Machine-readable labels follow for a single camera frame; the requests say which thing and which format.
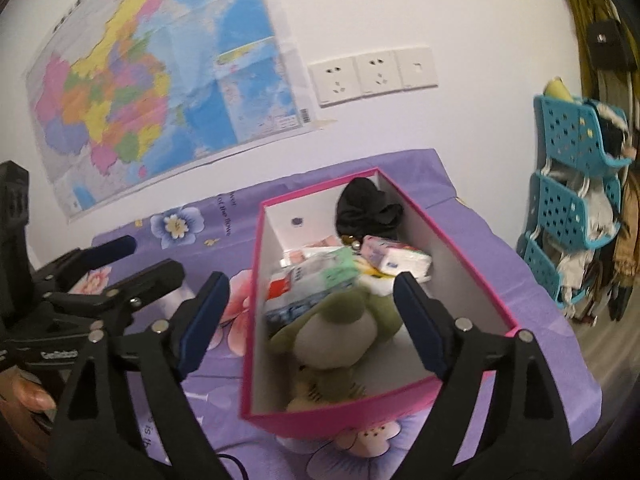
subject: stuffed animal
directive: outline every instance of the stuffed animal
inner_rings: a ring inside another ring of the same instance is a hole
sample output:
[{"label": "stuffed animal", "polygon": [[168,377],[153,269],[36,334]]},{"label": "stuffed animal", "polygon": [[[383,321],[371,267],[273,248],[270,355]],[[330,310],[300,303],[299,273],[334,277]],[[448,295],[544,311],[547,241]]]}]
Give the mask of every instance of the stuffed animal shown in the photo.
[{"label": "stuffed animal", "polygon": [[372,345],[388,341],[401,326],[391,296],[376,296],[356,286],[328,295],[277,332],[269,346],[276,354],[291,352],[296,358],[306,378],[298,380],[302,386],[297,394],[341,402],[363,396],[363,389],[354,384],[353,366]]}]

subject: floral pattern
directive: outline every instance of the floral pattern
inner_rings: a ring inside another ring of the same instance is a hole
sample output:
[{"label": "floral pattern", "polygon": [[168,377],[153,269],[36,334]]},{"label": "floral pattern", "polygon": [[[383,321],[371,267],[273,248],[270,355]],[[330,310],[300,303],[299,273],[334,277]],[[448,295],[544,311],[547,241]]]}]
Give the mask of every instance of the floral pattern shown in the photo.
[{"label": "floral pattern", "polygon": [[311,455],[306,473],[313,480],[389,480],[426,417],[421,412],[364,431],[343,431],[333,440],[276,439],[294,453]]},{"label": "floral pattern", "polygon": [[229,349],[239,357],[244,356],[246,346],[246,330],[249,325],[249,295],[251,294],[251,270],[241,270],[229,280],[231,292],[226,304],[220,325],[216,329],[209,349],[213,349],[222,342],[223,329],[230,324],[229,335],[226,339]]},{"label": "floral pattern", "polygon": [[204,229],[204,218],[197,207],[170,209],[151,217],[151,233],[160,238],[163,249],[190,245]]},{"label": "floral pattern", "polygon": [[109,284],[111,267],[90,270],[71,288],[71,294],[100,294]]}]

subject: white wall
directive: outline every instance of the white wall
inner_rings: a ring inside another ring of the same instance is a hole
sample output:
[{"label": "white wall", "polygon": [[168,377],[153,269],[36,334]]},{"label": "white wall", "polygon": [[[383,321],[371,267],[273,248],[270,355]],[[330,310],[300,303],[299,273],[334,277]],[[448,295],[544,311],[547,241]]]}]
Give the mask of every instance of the white wall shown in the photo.
[{"label": "white wall", "polygon": [[11,0],[0,15],[0,158],[31,172],[36,257],[183,202],[344,160],[436,148],[459,195],[511,245],[536,164],[533,95],[561,75],[579,92],[565,0],[282,0],[304,61],[414,44],[433,47],[440,87],[327,108],[331,127],[175,176],[67,224],[33,139],[24,72],[74,0]]}]

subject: wooden floor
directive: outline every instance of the wooden floor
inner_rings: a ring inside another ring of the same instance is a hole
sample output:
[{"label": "wooden floor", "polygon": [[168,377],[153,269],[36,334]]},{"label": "wooden floor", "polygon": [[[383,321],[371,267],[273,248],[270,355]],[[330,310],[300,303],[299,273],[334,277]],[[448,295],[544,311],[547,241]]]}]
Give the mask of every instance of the wooden floor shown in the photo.
[{"label": "wooden floor", "polygon": [[624,317],[610,320],[605,306],[596,326],[572,323],[587,367],[602,388],[602,416],[584,441],[593,449],[618,414],[640,375],[640,283],[636,282]]}]

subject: map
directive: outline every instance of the map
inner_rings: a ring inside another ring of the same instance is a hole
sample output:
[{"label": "map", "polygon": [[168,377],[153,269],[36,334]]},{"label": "map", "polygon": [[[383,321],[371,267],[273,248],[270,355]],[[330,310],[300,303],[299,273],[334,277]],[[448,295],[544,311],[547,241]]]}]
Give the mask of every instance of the map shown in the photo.
[{"label": "map", "polygon": [[36,140],[68,217],[305,129],[302,62],[276,34],[272,5],[76,1],[27,76]]}]

